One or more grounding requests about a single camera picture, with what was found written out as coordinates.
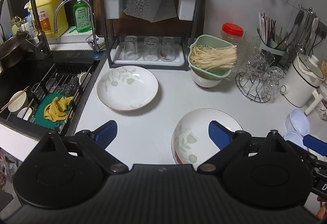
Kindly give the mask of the person's right hand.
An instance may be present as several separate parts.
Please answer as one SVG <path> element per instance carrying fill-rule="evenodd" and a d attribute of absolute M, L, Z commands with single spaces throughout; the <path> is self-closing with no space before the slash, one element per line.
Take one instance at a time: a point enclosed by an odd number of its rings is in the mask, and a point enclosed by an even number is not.
<path fill-rule="evenodd" d="M 318 196 L 317 200 L 320 202 L 321 208 L 317 212 L 316 217 L 322 220 L 327 214 L 327 199 Z"/>

